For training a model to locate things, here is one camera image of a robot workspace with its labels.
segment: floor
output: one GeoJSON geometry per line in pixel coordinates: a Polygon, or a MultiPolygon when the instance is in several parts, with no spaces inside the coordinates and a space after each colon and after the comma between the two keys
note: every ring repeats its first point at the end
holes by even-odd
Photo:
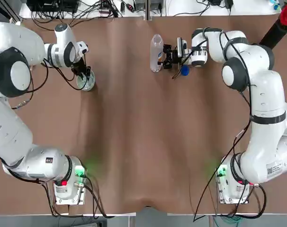
{"type": "MultiPolygon", "coordinates": [[[[117,217],[108,221],[100,219],[103,227],[129,227],[128,217],[117,217]]],[[[135,217],[136,227],[209,227],[208,217],[195,223],[193,216],[167,216],[152,208],[145,208],[135,217]]],[[[217,218],[219,227],[229,226],[217,218]]],[[[53,218],[50,216],[0,216],[0,227],[70,227],[84,225],[88,218],[53,218]]],[[[243,220],[239,227],[287,227],[287,215],[263,215],[257,220],[243,220]]]]}

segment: brown tablecloth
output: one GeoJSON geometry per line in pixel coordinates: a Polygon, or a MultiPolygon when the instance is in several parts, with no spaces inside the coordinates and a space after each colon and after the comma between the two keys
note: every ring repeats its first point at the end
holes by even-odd
{"type": "MultiPolygon", "coordinates": [[[[190,44],[195,29],[209,26],[242,30],[249,41],[258,43],[276,19],[277,15],[83,22],[73,32],[89,46],[86,60],[96,75],[95,89],[74,91],[50,70],[46,85],[18,115],[33,132],[35,144],[61,148],[85,163],[90,176],[97,179],[106,213],[135,212],[144,206],[192,213],[189,191],[196,209],[216,164],[246,125],[249,109],[236,91],[224,85],[222,65],[210,58],[204,67],[191,68],[187,77],[177,80],[170,78],[174,70],[152,73],[150,40],[158,33],[167,44],[175,45],[178,36],[190,44]]],[[[36,27],[31,20],[25,25],[45,43],[56,41],[54,32],[36,27]]],[[[287,36],[274,54],[274,70],[282,76],[287,101],[287,36]]],[[[63,71],[72,76],[69,69],[63,71]]],[[[36,66],[33,77],[38,86],[45,69],[36,66]]],[[[249,134],[238,151],[246,149],[249,134]]],[[[215,200],[214,184],[210,188],[215,200]]],[[[264,187],[266,213],[287,213],[287,173],[264,187]]],[[[72,209],[74,213],[92,213],[89,194],[85,206],[72,209]]],[[[231,206],[219,206],[219,212],[229,210],[231,206]]],[[[199,213],[214,212],[208,190],[199,213]]],[[[256,199],[252,197],[239,212],[257,213],[256,199]]],[[[0,162],[0,214],[47,213],[43,189],[6,175],[0,162]]]]}

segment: clear bottle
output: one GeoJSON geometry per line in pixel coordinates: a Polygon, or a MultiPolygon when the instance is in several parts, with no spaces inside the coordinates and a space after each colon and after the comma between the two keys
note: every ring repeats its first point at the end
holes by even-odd
{"type": "Polygon", "coordinates": [[[162,60],[163,52],[163,40],[159,34],[153,36],[151,40],[150,48],[150,69],[153,72],[159,72],[161,70],[161,65],[158,65],[158,61],[162,60]]]}

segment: sticker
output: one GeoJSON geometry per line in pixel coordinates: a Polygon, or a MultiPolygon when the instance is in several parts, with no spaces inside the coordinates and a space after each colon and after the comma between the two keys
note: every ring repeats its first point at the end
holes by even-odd
{"type": "Polygon", "coordinates": [[[158,61],[162,61],[162,52],[158,54],[158,61]]]}
{"type": "Polygon", "coordinates": [[[44,174],[29,174],[29,177],[32,178],[45,178],[44,174]]]}
{"type": "Polygon", "coordinates": [[[236,191],[237,192],[243,192],[244,186],[237,186],[236,191]]]}
{"type": "Polygon", "coordinates": [[[282,161],[272,162],[266,165],[267,168],[267,178],[271,178],[282,172],[282,161]]]}
{"type": "Polygon", "coordinates": [[[27,177],[26,172],[15,172],[15,173],[18,174],[20,177],[27,177]]]}
{"type": "Polygon", "coordinates": [[[46,163],[53,163],[53,158],[52,157],[46,157],[45,162],[46,163]]]}
{"type": "Polygon", "coordinates": [[[66,187],[56,187],[56,192],[57,193],[65,193],[67,192],[67,188],[66,187]]]}

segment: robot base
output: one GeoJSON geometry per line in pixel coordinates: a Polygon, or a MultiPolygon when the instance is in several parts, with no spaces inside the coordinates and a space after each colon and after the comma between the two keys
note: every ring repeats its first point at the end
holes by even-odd
{"type": "Polygon", "coordinates": [[[216,173],[216,187],[218,198],[221,204],[237,204],[242,195],[244,187],[244,193],[240,200],[240,204],[243,204],[249,194],[250,185],[246,186],[236,182],[231,173],[231,157],[228,156],[226,160],[220,165],[216,173]]]}
{"type": "Polygon", "coordinates": [[[85,168],[76,157],[70,157],[72,161],[72,173],[66,185],[57,186],[54,184],[54,193],[57,205],[83,205],[85,201],[86,183],[85,168]]]}
{"type": "Polygon", "coordinates": [[[86,79],[85,76],[83,76],[82,78],[80,76],[77,76],[77,87],[79,89],[81,89],[85,83],[85,87],[82,89],[82,91],[90,91],[94,85],[95,85],[95,75],[93,73],[93,71],[90,72],[90,77],[88,79],[86,79]]]}

